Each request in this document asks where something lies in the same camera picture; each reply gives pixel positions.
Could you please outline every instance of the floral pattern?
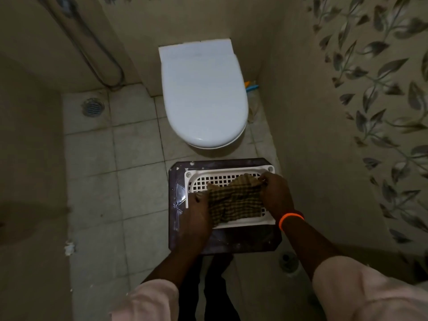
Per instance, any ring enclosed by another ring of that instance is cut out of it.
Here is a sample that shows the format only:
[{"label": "floral pattern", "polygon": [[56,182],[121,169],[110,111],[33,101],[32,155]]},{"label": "floral pattern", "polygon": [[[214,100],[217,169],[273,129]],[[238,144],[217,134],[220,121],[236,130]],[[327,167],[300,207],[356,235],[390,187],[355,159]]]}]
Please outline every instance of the floral pattern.
[{"label": "floral pattern", "polygon": [[428,0],[303,1],[391,237],[428,270]]}]

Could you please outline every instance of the bracelet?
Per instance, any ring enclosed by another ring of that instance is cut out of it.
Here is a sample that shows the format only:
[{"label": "bracelet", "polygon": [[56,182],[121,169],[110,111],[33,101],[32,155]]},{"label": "bracelet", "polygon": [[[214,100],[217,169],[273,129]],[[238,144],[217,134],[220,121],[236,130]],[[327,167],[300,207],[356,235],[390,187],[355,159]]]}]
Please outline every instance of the bracelet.
[{"label": "bracelet", "polygon": [[297,216],[300,217],[303,221],[305,220],[305,218],[303,217],[303,214],[299,211],[294,211],[293,213],[286,213],[284,214],[284,216],[281,217],[280,222],[278,223],[278,226],[280,227],[280,230],[284,232],[284,230],[282,229],[282,222],[290,216]]}]

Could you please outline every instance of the leg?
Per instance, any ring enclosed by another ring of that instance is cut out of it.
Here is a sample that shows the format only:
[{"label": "leg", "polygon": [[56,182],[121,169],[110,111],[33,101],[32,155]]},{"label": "leg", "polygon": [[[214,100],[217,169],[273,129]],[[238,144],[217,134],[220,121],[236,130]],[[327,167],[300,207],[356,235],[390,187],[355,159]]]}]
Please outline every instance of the leg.
[{"label": "leg", "polygon": [[179,288],[179,321],[195,321],[196,306],[199,300],[199,275],[202,257],[199,256],[189,269]]},{"label": "leg", "polygon": [[226,281],[222,273],[233,259],[232,254],[215,255],[205,278],[205,321],[230,320],[240,321],[226,292]]}]

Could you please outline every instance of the orange wristband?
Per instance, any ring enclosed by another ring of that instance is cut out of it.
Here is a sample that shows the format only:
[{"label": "orange wristband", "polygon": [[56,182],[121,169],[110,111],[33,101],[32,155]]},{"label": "orange wristband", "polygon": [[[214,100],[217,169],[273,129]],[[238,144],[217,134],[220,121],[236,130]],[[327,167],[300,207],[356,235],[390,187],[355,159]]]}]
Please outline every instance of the orange wristband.
[{"label": "orange wristband", "polygon": [[282,232],[284,232],[284,230],[282,229],[282,222],[287,218],[287,217],[290,217],[290,216],[297,216],[297,217],[300,217],[302,220],[305,220],[305,218],[303,217],[303,215],[302,214],[298,214],[298,213],[287,213],[287,214],[284,214],[284,216],[283,217],[281,217],[281,220],[280,220],[280,222],[278,223],[279,225],[279,227],[280,227],[280,230],[282,231]]}]

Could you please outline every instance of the perforated tray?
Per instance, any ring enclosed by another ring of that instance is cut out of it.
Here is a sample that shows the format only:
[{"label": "perforated tray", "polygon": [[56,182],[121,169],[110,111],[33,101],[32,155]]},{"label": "perforated tray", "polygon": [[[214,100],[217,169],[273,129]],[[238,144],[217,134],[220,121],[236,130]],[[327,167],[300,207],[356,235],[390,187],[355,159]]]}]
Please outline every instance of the perforated tray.
[{"label": "perforated tray", "polygon": [[[214,170],[188,170],[185,172],[185,184],[188,191],[186,192],[186,208],[188,208],[188,194],[197,193],[207,190],[207,184],[212,183],[220,187],[227,186],[235,178],[248,173],[254,177],[259,177],[263,172],[275,173],[275,168],[271,165],[260,167],[233,168],[233,169],[214,169]],[[227,223],[220,223],[215,228],[230,228],[238,226],[251,226],[275,224],[275,220],[265,209],[261,209],[260,217],[243,218]]]}]

